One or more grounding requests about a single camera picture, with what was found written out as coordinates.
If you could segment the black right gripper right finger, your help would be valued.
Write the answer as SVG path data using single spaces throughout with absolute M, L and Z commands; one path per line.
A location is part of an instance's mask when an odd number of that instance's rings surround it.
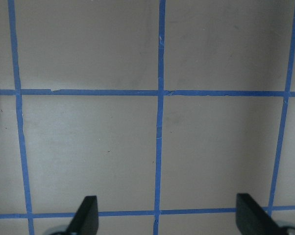
M 236 225 L 242 235 L 281 235 L 280 227 L 248 194 L 236 195 Z

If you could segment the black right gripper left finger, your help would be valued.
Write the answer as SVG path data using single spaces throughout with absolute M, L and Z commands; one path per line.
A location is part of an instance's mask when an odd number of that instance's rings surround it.
M 65 230 L 65 235 L 96 235 L 99 227 L 96 196 L 86 196 Z

